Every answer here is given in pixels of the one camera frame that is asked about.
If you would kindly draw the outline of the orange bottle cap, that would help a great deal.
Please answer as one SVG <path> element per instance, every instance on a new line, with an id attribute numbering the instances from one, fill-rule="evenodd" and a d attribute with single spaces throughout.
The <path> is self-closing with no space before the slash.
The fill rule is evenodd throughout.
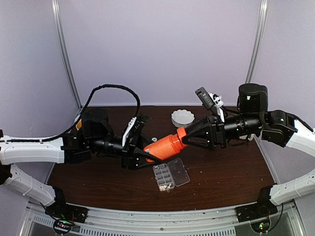
<path id="1" fill-rule="evenodd" d="M 185 127 L 179 127 L 177 128 L 177 136 L 181 143 L 183 143 L 183 137 L 187 135 L 187 132 L 185 130 Z"/>

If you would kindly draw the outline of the clear plastic pill organizer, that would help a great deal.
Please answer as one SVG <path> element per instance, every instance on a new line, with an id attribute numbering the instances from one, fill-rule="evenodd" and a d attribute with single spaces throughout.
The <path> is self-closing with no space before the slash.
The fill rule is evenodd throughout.
<path id="1" fill-rule="evenodd" d="M 174 189 L 190 182 L 190 177 L 181 158 L 155 165 L 153 166 L 153 172 L 158 188 L 160 185 L 172 183 L 172 189 Z"/>

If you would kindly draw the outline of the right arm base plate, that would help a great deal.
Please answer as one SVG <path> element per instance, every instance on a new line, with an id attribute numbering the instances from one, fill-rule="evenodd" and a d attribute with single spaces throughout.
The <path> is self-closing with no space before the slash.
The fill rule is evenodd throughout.
<path id="1" fill-rule="evenodd" d="M 235 208 L 238 222 L 253 221 L 268 217 L 278 212 L 278 208 L 273 204 L 250 204 Z"/>

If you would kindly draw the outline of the orange pill bottle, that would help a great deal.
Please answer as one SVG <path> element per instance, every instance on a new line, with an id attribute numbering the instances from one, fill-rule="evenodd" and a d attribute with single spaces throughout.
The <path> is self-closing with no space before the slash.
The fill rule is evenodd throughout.
<path id="1" fill-rule="evenodd" d="M 182 140 L 176 134 L 168 135 L 160 140 L 157 140 L 156 142 L 144 147 L 143 150 L 160 160 L 166 160 L 179 154 L 187 146 L 188 145 L 182 143 Z"/>

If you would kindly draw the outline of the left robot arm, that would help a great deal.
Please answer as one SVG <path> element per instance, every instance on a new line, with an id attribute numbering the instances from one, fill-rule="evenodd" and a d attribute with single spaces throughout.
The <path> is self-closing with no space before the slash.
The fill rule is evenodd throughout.
<path id="1" fill-rule="evenodd" d="M 63 191 L 27 175 L 17 164 L 79 164 L 91 160 L 96 153 L 121 157 L 122 167 L 131 170 L 159 164 L 161 158 L 144 151 L 145 145 L 150 144 L 142 135 L 147 121 L 146 115 L 139 114 L 131 119 L 122 136 L 116 136 L 109 124 L 108 112 L 92 109 L 80 115 L 75 132 L 67 131 L 57 137 L 27 139 L 1 134 L 0 182 L 39 201 L 59 218 L 67 218 L 71 208 Z"/>

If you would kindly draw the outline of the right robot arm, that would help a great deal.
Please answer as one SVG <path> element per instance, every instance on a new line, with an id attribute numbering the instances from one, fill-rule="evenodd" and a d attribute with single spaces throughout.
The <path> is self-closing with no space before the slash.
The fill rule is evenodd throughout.
<path id="1" fill-rule="evenodd" d="M 315 130 L 298 116 L 282 110 L 268 111 L 268 89 L 259 84 L 242 84 L 238 88 L 237 112 L 224 121 L 218 116 L 205 116 L 185 128 L 181 138 L 186 145 L 214 149 L 225 148 L 228 141 L 251 134 L 283 148 L 293 148 L 315 157 Z M 193 141 L 193 138 L 204 142 Z M 271 204 L 278 206 L 297 197 L 315 192 L 315 169 L 283 184 L 264 187 L 252 212 L 264 216 Z"/>

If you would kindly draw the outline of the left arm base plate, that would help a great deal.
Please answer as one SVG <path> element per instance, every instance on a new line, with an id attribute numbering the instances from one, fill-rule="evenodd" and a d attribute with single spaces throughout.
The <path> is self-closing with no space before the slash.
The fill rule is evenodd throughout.
<path id="1" fill-rule="evenodd" d="M 77 223 L 85 223 L 88 215 L 88 209 L 85 207 L 58 203 L 46 206 L 45 212 L 54 218 Z"/>

